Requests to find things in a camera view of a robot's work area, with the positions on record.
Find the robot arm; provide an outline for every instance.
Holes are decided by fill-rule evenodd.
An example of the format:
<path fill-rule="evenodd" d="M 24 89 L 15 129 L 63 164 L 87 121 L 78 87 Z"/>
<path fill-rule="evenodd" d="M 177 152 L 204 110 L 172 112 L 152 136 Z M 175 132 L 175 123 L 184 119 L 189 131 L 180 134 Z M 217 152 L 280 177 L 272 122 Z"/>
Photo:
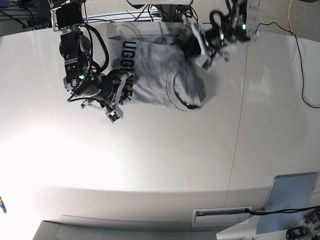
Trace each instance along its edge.
<path fill-rule="evenodd" d="M 192 26 L 193 34 L 201 48 L 201 55 L 195 63 L 208 72 L 212 70 L 215 61 L 229 60 L 229 54 L 223 51 L 223 48 L 256 39 L 260 1 L 232 0 L 230 3 L 226 0 L 226 5 L 226 15 L 219 10 L 211 11 L 209 19 L 212 29 L 201 30 L 200 27 Z"/>
<path fill-rule="evenodd" d="M 60 53 L 64 58 L 66 77 L 64 86 L 71 94 L 68 102 L 82 100 L 81 106 L 103 110 L 111 122 L 123 117 L 119 104 L 127 97 L 125 83 L 133 74 L 120 74 L 118 69 L 107 76 L 102 72 L 108 67 L 109 54 L 99 32 L 85 23 L 82 4 L 86 0 L 49 0 L 54 31 L 61 32 Z M 219 10 L 210 13 L 211 29 L 202 30 L 200 25 L 191 25 L 200 47 L 195 64 L 209 71 L 218 58 L 229 59 L 222 49 L 237 42 L 246 43 L 255 38 L 258 26 L 258 0 L 226 0 L 228 14 Z M 88 39 L 81 27 L 88 31 Z M 92 34 L 99 40 L 105 54 L 103 66 L 93 60 Z"/>

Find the screw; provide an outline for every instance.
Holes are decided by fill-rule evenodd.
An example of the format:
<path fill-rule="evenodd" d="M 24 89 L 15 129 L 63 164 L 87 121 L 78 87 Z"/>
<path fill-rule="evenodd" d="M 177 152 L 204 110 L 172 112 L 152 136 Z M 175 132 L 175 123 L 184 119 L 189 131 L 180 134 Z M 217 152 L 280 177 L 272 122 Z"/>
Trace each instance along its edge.
<path fill-rule="evenodd" d="M 75 80 L 75 79 L 72 79 L 72 81 L 71 81 L 71 85 L 74 87 L 74 86 L 76 86 L 77 85 L 77 80 Z"/>

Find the yellow cable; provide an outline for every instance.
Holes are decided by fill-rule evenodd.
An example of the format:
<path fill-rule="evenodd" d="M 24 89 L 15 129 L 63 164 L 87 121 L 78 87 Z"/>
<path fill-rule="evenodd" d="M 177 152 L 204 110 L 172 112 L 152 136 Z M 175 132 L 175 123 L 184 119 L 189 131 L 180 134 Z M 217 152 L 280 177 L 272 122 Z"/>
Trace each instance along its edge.
<path fill-rule="evenodd" d="M 289 6 L 289 11 L 288 11 L 288 20 L 289 20 L 289 27 L 290 27 L 290 31 L 291 31 L 291 32 L 294 32 L 294 31 L 292 30 L 291 22 L 290 22 L 290 12 L 291 12 L 291 7 L 292 7 L 292 2 L 293 2 L 293 1 L 294 1 L 294 0 L 291 0 L 290 6 Z"/>

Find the cable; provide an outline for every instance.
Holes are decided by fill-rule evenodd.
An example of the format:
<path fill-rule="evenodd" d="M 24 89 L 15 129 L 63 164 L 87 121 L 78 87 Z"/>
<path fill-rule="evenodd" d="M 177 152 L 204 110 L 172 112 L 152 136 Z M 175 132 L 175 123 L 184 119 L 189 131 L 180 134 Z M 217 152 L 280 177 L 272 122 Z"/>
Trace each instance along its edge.
<path fill-rule="evenodd" d="M 32 17 L 32 26 L 29 25 L 28 27 L 33 27 L 35 29 L 38 29 L 37 27 L 35 27 L 36 20 L 35 20 L 34 14 L 27 7 L 20 6 L 18 3 L 14 2 L 14 1 L 12 1 L 12 3 L 15 4 L 16 6 L 18 6 L 19 8 L 22 8 L 22 9 L 28 11 L 30 13 L 31 17 Z"/>
<path fill-rule="evenodd" d="M 183 22 L 183 16 L 185 16 L 185 19 L 188 21 L 188 19 L 194 18 L 196 20 L 196 23 L 199 23 L 199 18 L 196 10 L 190 5 L 177 5 L 176 6 L 176 15 L 174 15 L 173 19 L 176 22 Z"/>
<path fill-rule="evenodd" d="M 97 62 L 92 61 L 92 66 L 95 68 L 95 73 L 96 74 L 100 74 L 101 73 L 101 67 Z"/>
<path fill-rule="evenodd" d="M 219 29 L 219 26 L 216 23 L 215 18 L 214 18 L 215 15 L 218 15 L 220 17 L 222 33 L 223 33 L 223 35 L 226 35 L 226 19 L 225 19 L 224 14 L 221 11 L 214 10 L 214 11 L 210 12 L 209 19 L 212 24 L 212 28 Z"/>
<path fill-rule="evenodd" d="M 88 69 L 88 72 L 86 73 L 86 76 L 84 79 L 86 79 L 88 77 L 88 74 L 90 73 L 91 69 L 92 69 L 92 64 L 93 64 L 93 61 L 94 61 L 94 41 L 92 39 L 92 35 L 91 35 L 91 32 L 90 32 L 90 29 L 89 29 L 89 25 L 86 24 L 85 25 L 85 28 L 86 30 L 88 31 L 88 34 L 89 34 L 89 38 L 90 38 L 90 65 L 89 65 L 89 69 Z"/>
<path fill-rule="evenodd" d="M 297 45 L 297 48 L 298 48 L 298 51 L 299 51 L 299 56 L 300 56 L 300 65 L 301 65 L 301 74 L 302 74 L 302 91 L 301 91 L 301 98 L 302 100 L 304 101 L 305 104 L 307 104 L 309 107 L 313 108 L 313 109 L 320 109 L 320 105 L 311 105 L 306 99 L 305 99 L 305 74 L 304 74 L 304 66 L 303 66 L 303 63 L 302 63 L 302 54 L 301 54 L 301 51 L 300 51 L 300 46 L 299 46 L 299 43 L 298 43 L 298 38 L 296 36 L 296 34 L 293 32 L 293 31 L 289 31 L 281 26 L 279 26 L 278 23 L 276 23 L 275 21 L 272 22 L 272 23 L 260 23 L 260 25 L 265 25 L 265 26 L 270 26 L 272 24 L 275 24 L 277 25 L 280 29 L 282 29 L 283 31 L 286 31 L 288 33 L 291 33 L 294 37 L 295 37 L 295 41 L 296 41 L 296 45 Z"/>
<path fill-rule="evenodd" d="M 86 23 L 88 23 L 88 15 L 87 15 L 87 8 L 86 8 L 86 2 L 84 4 L 84 13 L 85 13 L 85 18 L 86 18 Z"/>
<path fill-rule="evenodd" d="M 140 18 L 140 16 L 144 13 L 144 11 L 146 10 L 146 8 L 148 7 L 148 5 L 145 5 L 144 9 L 142 10 L 142 12 L 140 12 L 139 16 L 134 20 L 134 22 Z"/>
<path fill-rule="evenodd" d="M 9 18 L 11 18 L 11 19 L 15 20 L 17 23 L 21 24 L 23 29 L 25 29 L 25 28 L 26 28 L 26 25 L 25 25 L 22 21 L 20 21 L 19 19 L 17 19 L 17 18 L 15 18 L 15 17 L 13 17 L 13 16 L 11 16 L 11 15 L 9 15 L 9 14 L 5 13 L 5 12 L 4 12 L 4 11 L 2 11 L 2 10 L 0 10 L 0 13 L 2 13 L 2 14 L 4 14 L 4 15 L 8 16 Z"/>
<path fill-rule="evenodd" d="M 226 4 L 226 7 L 228 8 L 229 14 L 231 14 L 232 9 L 231 9 L 229 0 L 225 0 L 225 4 Z"/>
<path fill-rule="evenodd" d="M 97 99 L 97 98 L 93 98 L 93 97 L 79 97 L 79 98 L 76 98 L 76 99 L 72 99 L 72 100 L 69 100 L 68 102 L 75 102 L 75 101 L 79 101 L 79 100 L 95 100 L 97 101 L 98 103 L 102 103 L 104 104 L 104 101 L 100 100 L 100 99 Z"/>
<path fill-rule="evenodd" d="M 154 7 L 156 7 L 158 10 L 160 10 L 161 12 L 163 12 L 165 15 L 168 16 L 168 18 L 170 19 L 171 22 L 173 22 L 172 18 L 169 16 L 168 13 L 166 13 L 161 7 L 157 7 L 156 5 L 152 5 Z"/>
<path fill-rule="evenodd" d="M 104 19 L 97 19 L 97 18 L 88 18 L 88 20 L 100 21 L 100 22 L 107 22 L 107 23 L 116 23 L 116 21 L 104 20 Z"/>
<path fill-rule="evenodd" d="M 134 17 L 136 20 L 138 20 L 139 21 L 139 19 L 135 16 L 135 15 L 133 15 L 131 12 L 129 12 L 129 11 L 126 11 L 128 14 L 130 14 L 132 17 Z"/>
<path fill-rule="evenodd" d="M 295 214 L 295 213 L 300 213 L 312 209 L 318 209 L 320 208 L 320 205 L 318 206 L 311 206 L 311 207 L 305 207 L 305 208 L 296 208 L 296 209 L 283 209 L 283 210 L 278 210 L 278 211 L 265 211 L 265 212 L 257 212 L 257 211 L 251 211 L 250 209 L 246 208 L 245 212 L 249 213 L 254 216 L 266 216 L 266 215 L 271 215 L 271 214 Z"/>
<path fill-rule="evenodd" d="M 70 102 L 71 99 L 76 95 L 76 91 L 73 92 L 73 94 L 71 95 L 71 97 L 69 97 L 66 101 L 67 102 Z"/>
<path fill-rule="evenodd" d="M 154 22 L 154 18 L 152 17 L 152 15 L 150 13 L 150 8 L 151 8 L 151 5 L 148 6 L 148 13 L 150 15 L 151 21 Z"/>
<path fill-rule="evenodd" d="M 290 6 L 289 6 L 289 11 L 288 11 L 288 21 L 289 21 L 289 27 L 290 27 L 290 31 L 291 31 L 291 32 L 294 32 L 294 31 L 292 30 L 291 22 L 290 22 L 290 12 L 291 12 L 291 7 L 292 7 L 293 1 L 294 1 L 294 0 L 291 0 Z"/>
<path fill-rule="evenodd" d="M 190 8 L 191 8 L 191 10 L 194 12 L 194 14 L 195 14 L 195 16 L 196 16 L 196 23 L 198 24 L 199 23 L 199 18 L 198 18 L 198 14 L 197 14 L 197 12 L 196 12 L 196 10 L 194 10 L 194 8 L 190 5 Z"/>
<path fill-rule="evenodd" d="M 105 44 L 105 41 L 104 41 L 103 38 L 101 37 L 99 31 L 98 31 L 97 29 L 95 29 L 93 26 L 90 26 L 90 25 L 88 25 L 88 24 L 87 24 L 86 26 L 88 27 L 88 29 L 89 29 L 90 31 L 92 31 L 92 32 L 96 35 L 96 37 L 98 38 L 98 40 L 99 40 L 99 42 L 100 42 L 100 44 L 101 44 L 101 47 L 102 47 L 102 49 L 103 49 L 103 52 L 104 52 L 104 55 L 105 55 L 105 62 L 104 62 L 104 64 L 103 64 L 102 67 L 101 67 L 101 72 L 103 72 L 104 70 L 107 69 L 108 64 L 109 64 L 109 53 L 108 53 L 108 49 L 107 49 L 106 44 Z"/>

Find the black cable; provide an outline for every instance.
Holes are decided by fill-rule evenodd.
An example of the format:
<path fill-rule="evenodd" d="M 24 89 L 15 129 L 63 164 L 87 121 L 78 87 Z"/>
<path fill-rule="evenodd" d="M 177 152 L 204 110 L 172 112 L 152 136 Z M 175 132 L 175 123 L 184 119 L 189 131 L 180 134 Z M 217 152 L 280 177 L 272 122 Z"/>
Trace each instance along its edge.
<path fill-rule="evenodd" d="M 86 2 L 84 4 L 84 13 L 85 13 L 85 18 L 86 18 L 86 23 L 88 24 L 88 15 L 87 15 L 87 8 L 86 8 Z"/>
<path fill-rule="evenodd" d="M 88 31 L 88 34 L 89 34 L 89 38 L 90 38 L 90 65 L 89 65 L 89 69 L 88 69 L 88 72 L 86 73 L 86 76 L 84 79 L 86 79 L 92 69 L 92 64 L 93 64 L 93 61 L 94 61 L 94 41 L 92 39 L 92 35 L 91 35 L 91 32 L 90 32 L 90 29 L 89 29 L 89 25 L 86 24 L 85 25 L 85 28 L 86 30 Z"/>
<path fill-rule="evenodd" d="M 311 206 L 311 207 L 305 207 L 305 208 L 296 208 L 296 209 L 283 209 L 278 211 L 265 211 L 265 212 L 257 212 L 257 211 L 251 211 L 250 209 L 246 208 L 245 212 L 249 213 L 254 216 L 266 216 L 271 214 L 294 214 L 294 213 L 300 213 L 312 209 L 318 209 L 320 208 L 320 205 L 318 206 Z"/>
<path fill-rule="evenodd" d="M 150 13 L 150 8 L 151 8 L 151 5 L 148 6 L 148 13 L 150 15 L 151 21 L 154 22 L 154 18 L 152 17 L 152 15 Z"/>
<path fill-rule="evenodd" d="M 166 13 L 161 7 L 157 7 L 156 5 L 152 5 L 154 7 L 156 7 L 158 10 L 160 10 L 161 12 L 163 12 L 165 15 L 168 16 L 168 18 L 170 19 L 171 22 L 173 22 L 172 18 L 169 16 L 168 13 Z"/>
<path fill-rule="evenodd" d="M 107 22 L 107 23 L 116 23 L 116 21 L 104 20 L 104 19 L 97 19 L 97 18 L 88 18 L 88 21 L 89 21 L 89 20 L 100 21 L 100 22 Z"/>
<path fill-rule="evenodd" d="M 107 69 L 108 64 L 109 64 L 109 53 L 108 53 L 108 49 L 107 49 L 106 44 L 105 44 L 103 38 L 101 37 L 99 31 L 98 31 L 97 29 L 95 29 L 93 26 L 90 26 L 90 25 L 88 25 L 88 24 L 87 24 L 86 26 L 88 27 L 88 29 L 89 29 L 90 31 L 92 31 L 92 32 L 96 35 L 96 37 L 98 38 L 98 40 L 99 40 L 99 42 L 100 42 L 100 44 L 101 44 L 101 47 L 102 47 L 102 49 L 103 49 L 103 52 L 104 52 L 104 55 L 105 55 L 105 62 L 104 62 L 104 64 L 103 64 L 102 67 L 101 67 L 101 72 L 103 72 L 104 70 Z"/>
<path fill-rule="evenodd" d="M 18 3 L 14 2 L 14 1 L 12 1 L 12 3 L 15 4 L 16 6 L 18 6 L 19 8 L 22 8 L 22 9 L 28 11 L 30 13 L 31 17 L 32 17 L 32 26 L 29 25 L 29 27 L 33 27 L 35 29 L 38 29 L 37 27 L 35 27 L 36 20 L 35 20 L 34 14 L 27 7 L 20 6 Z"/>
<path fill-rule="evenodd" d="M 230 5 L 230 1 L 229 0 L 225 0 L 225 4 L 226 4 L 226 7 L 228 8 L 228 11 L 229 11 L 229 14 L 231 14 L 231 5 Z"/>
<path fill-rule="evenodd" d="M 13 17 L 13 16 L 11 16 L 11 15 L 9 15 L 9 14 L 5 13 L 5 12 L 4 12 L 4 11 L 2 11 L 2 10 L 0 10 L 0 13 L 2 13 L 2 14 L 4 14 L 4 15 L 8 16 L 9 18 L 11 18 L 11 19 L 15 20 L 17 23 L 21 24 L 23 29 L 25 29 L 25 28 L 26 28 L 26 25 L 25 25 L 22 21 L 20 21 L 19 19 L 17 19 L 17 18 L 15 18 L 15 17 Z"/>
<path fill-rule="evenodd" d="M 148 5 L 145 5 L 144 9 L 142 10 L 142 12 L 140 12 L 138 17 L 134 20 L 134 22 L 140 18 L 140 16 L 144 13 L 144 11 L 146 10 L 147 7 L 148 7 Z"/>
<path fill-rule="evenodd" d="M 216 23 L 215 18 L 214 18 L 215 15 L 218 15 L 220 17 L 221 29 L 222 29 L 223 34 L 226 35 L 226 18 L 221 11 L 213 10 L 210 12 L 209 19 L 212 24 L 212 28 L 219 29 L 219 26 Z"/>
<path fill-rule="evenodd" d="M 301 51 L 300 51 L 300 46 L 299 46 L 299 42 L 298 42 L 298 38 L 296 36 L 296 34 L 292 31 L 289 31 L 281 26 L 279 26 L 278 23 L 276 23 L 275 21 L 272 22 L 272 23 L 260 23 L 260 25 L 264 25 L 264 26 L 270 26 L 272 24 L 275 24 L 277 25 L 280 29 L 282 29 L 283 31 L 286 31 L 290 34 L 292 34 L 294 37 L 295 37 L 295 41 L 296 41 L 296 45 L 297 45 L 297 48 L 298 48 L 298 51 L 299 51 L 299 56 L 300 56 L 300 65 L 301 65 L 301 74 L 302 74 L 302 91 L 301 91 L 301 97 L 302 97 L 302 100 L 304 101 L 305 104 L 307 104 L 309 107 L 313 108 L 313 109 L 320 109 L 320 105 L 311 105 L 310 103 L 308 103 L 308 101 L 305 99 L 305 74 L 304 74 L 304 66 L 303 66 L 303 62 L 302 62 L 302 54 L 301 54 Z"/>
<path fill-rule="evenodd" d="M 97 62 L 92 61 L 92 66 L 95 68 L 95 70 L 96 70 L 95 73 L 96 74 L 100 74 L 101 73 L 101 67 Z"/>
<path fill-rule="evenodd" d="M 135 18 L 135 20 L 138 20 L 139 21 L 139 19 L 135 16 L 135 15 L 133 15 L 131 12 L 129 12 L 129 11 L 126 11 L 128 14 L 130 14 L 133 18 Z"/>
<path fill-rule="evenodd" d="M 199 18 L 198 18 L 198 14 L 196 12 L 196 10 L 194 10 L 194 8 L 192 6 L 190 6 L 191 10 L 194 12 L 195 16 L 196 16 L 196 23 L 199 23 Z"/>
<path fill-rule="evenodd" d="M 76 95 L 76 91 L 73 91 L 73 94 L 71 95 L 71 97 L 69 97 L 66 101 L 70 102 L 75 95 Z"/>
<path fill-rule="evenodd" d="M 72 99 L 72 100 L 69 100 L 68 102 L 75 102 L 75 101 L 79 101 L 79 100 L 88 100 L 88 99 L 90 99 L 90 100 L 95 100 L 95 101 L 97 101 L 98 103 L 102 103 L 102 104 L 104 104 L 105 102 L 104 101 L 102 101 L 102 100 L 100 100 L 100 99 L 97 99 L 97 98 L 94 98 L 94 97 L 79 97 L 79 98 L 75 98 L 75 99 Z"/>

